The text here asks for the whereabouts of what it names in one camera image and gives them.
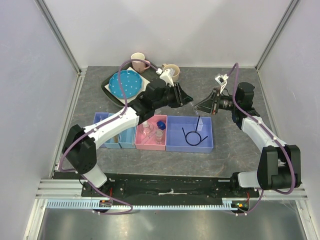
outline mug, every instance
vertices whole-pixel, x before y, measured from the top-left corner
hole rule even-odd
[[[177,82],[180,74],[180,68],[174,64],[165,64],[165,63],[162,64],[162,70],[165,71],[167,69],[170,69],[170,71],[174,71],[171,78],[174,82]]]
[[[150,62],[146,60],[145,55],[141,52],[136,52],[136,53],[132,54],[131,59],[145,60],[146,62],[148,62],[150,64]],[[142,74],[146,69],[150,68],[150,65],[146,66],[146,64],[142,61],[133,61],[132,67],[136,72]]]

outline box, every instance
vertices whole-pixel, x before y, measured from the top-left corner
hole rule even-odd
[[[108,117],[111,117],[112,115],[114,115],[114,113],[109,113]],[[108,141],[105,142],[105,146],[108,149],[120,149],[121,146],[119,144],[119,135],[115,135],[112,138],[110,138]]]
[[[105,120],[108,116],[109,116],[108,112],[96,112],[94,114],[93,124],[96,124],[98,122],[101,122],[102,120]],[[106,148],[106,144],[105,143],[102,144],[100,148]]]
[[[137,127],[130,127],[120,133],[119,144],[124,149],[135,149],[135,138],[136,138]]]
[[[165,151],[167,143],[167,115],[154,115],[148,119],[148,123],[152,123],[154,128],[157,128],[157,122],[163,121],[165,123],[165,130],[163,130],[163,141],[162,144],[157,144],[154,137],[152,137],[146,144],[141,144],[142,140],[146,137],[142,134],[143,126],[138,125],[135,133],[135,147],[139,150],[158,150]]]
[[[186,142],[185,134],[190,131],[195,131],[198,117],[195,116],[167,116],[167,136],[166,136],[166,151],[168,152],[188,152],[188,153],[210,153],[214,148],[214,139],[212,132],[211,117],[201,117],[197,132],[202,139],[208,136],[197,146],[191,146]],[[196,144],[200,137],[196,133],[190,133],[187,136],[188,142]]]

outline blue plate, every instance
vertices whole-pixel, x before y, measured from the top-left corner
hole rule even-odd
[[[131,98],[141,90],[142,78],[139,73],[132,70],[122,70],[120,72],[121,84],[127,98]],[[118,73],[115,73],[109,81],[110,92],[119,99],[124,99],[118,82]]]

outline pink bin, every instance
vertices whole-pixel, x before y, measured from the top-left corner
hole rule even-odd
[[[153,124],[154,128],[157,128],[157,122],[162,121],[165,123],[165,130],[163,130],[164,141],[162,144],[157,144],[154,137],[152,137],[146,144],[141,144],[142,140],[146,137],[142,134],[142,124],[138,125],[135,133],[135,147],[139,150],[158,150],[165,151],[167,144],[167,115],[154,115],[148,119],[149,123]]]

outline blue object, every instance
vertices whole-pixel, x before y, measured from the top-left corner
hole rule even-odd
[[[156,125],[158,126],[159,129],[161,130],[165,130],[166,129],[166,124],[163,121],[158,121],[156,123]]]
[[[136,138],[137,127],[130,127],[120,133],[119,144],[124,149],[135,149],[135,138]]]
[[[166,122],[166,147],[168,152],[187,152],[187,153],[210,153],[214,148],[214,137],[212,131],[211,117],[201,117],[202,124],[199,124],[197,132],[203,136],[208,136],[197,146],[190,146],[185,139],[186,133],[194,131],[197,126],[198,117],[194,116],[167,116]],[[196,133],[190,133],[188,141],[191,144],[199,142],[199,136]]]
[[[114,113],[109,113],[108,117],[111,117],[112,115],[114,115]],[[121,146],[119,144],[119,134],[113,136],[112,138],[110,138],[108,141],[105,142],[105,146],[108,149],[120,149]]]
[[[139,73],[132,70],[122,70],[120,72],[121,84],[124,90],[124,94],[127,98],[131,98],[141,90],[142,78]],[[115,73],[109,80],[110,92],[119,99],[123,99],[124,95],[120,90],[118,81],[118,73]]]
[[[105,120],[108,117],[108,115],[108,112],[96,112],[94,114],[93,124],[97,124],[98,122]],[[102,144],[100,148],[106,148],[106,143]]]

